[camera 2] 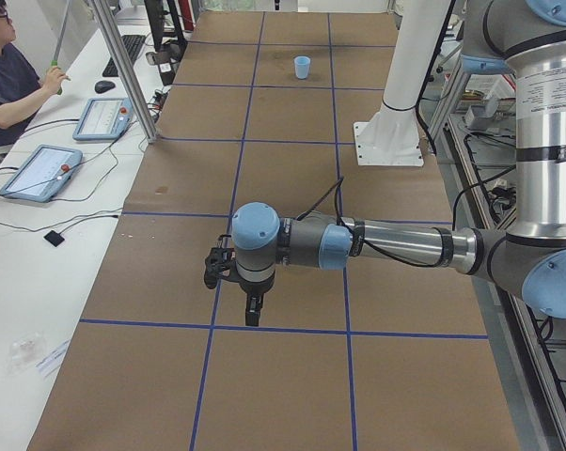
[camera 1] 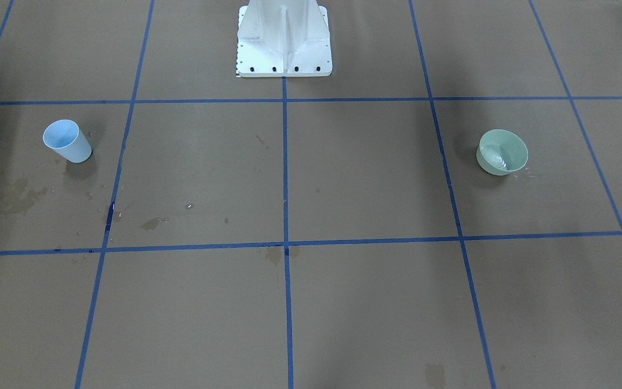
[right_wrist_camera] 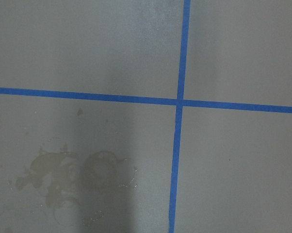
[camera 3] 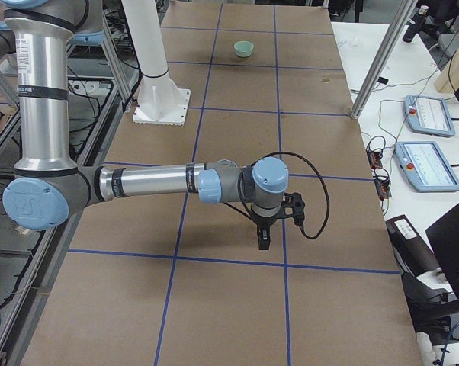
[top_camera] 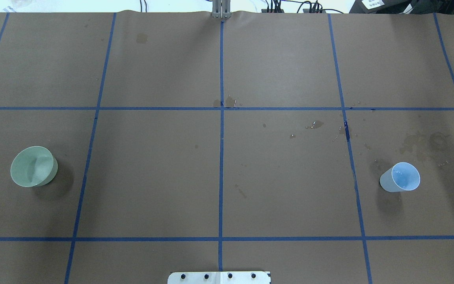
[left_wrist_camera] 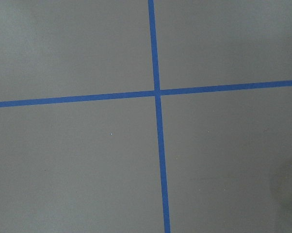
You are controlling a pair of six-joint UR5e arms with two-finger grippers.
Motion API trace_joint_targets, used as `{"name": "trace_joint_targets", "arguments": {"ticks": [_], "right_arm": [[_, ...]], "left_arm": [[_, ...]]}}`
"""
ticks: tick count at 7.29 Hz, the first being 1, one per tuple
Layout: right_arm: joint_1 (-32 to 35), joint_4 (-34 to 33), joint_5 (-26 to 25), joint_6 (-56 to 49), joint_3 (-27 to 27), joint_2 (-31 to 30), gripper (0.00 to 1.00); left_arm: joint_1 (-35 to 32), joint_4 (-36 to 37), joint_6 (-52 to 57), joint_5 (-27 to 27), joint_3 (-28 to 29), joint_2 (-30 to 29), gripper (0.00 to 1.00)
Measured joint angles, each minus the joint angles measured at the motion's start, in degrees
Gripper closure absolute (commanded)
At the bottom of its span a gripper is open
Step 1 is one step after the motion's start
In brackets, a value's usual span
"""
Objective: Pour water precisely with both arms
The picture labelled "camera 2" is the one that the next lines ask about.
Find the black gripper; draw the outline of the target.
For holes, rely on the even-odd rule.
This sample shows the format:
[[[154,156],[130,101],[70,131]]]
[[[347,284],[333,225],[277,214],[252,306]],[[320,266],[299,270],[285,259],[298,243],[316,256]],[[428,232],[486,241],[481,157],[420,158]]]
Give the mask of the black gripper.
[[[267,281],[262,280],[259,282],[253,282],[241,279],[239,286],[246,295],[244,313],[245,325],[259,326],[261,309],[263,307],[263,297],[267,292]]]

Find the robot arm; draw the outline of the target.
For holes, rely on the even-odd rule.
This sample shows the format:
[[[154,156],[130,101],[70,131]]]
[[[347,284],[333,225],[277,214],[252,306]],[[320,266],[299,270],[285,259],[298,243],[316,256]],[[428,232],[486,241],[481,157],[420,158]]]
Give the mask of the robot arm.
[[[566,319],[566,1],[471,1],[461,55],[470,74],[516,78],[516,219],[506,230],[401,226],[309,209],[282,218],[248,203],[232,246],[206,258],[204,281],[237,283],[245,321],[259,323],[279,264],[341,270],[351,257],[450,267]]]

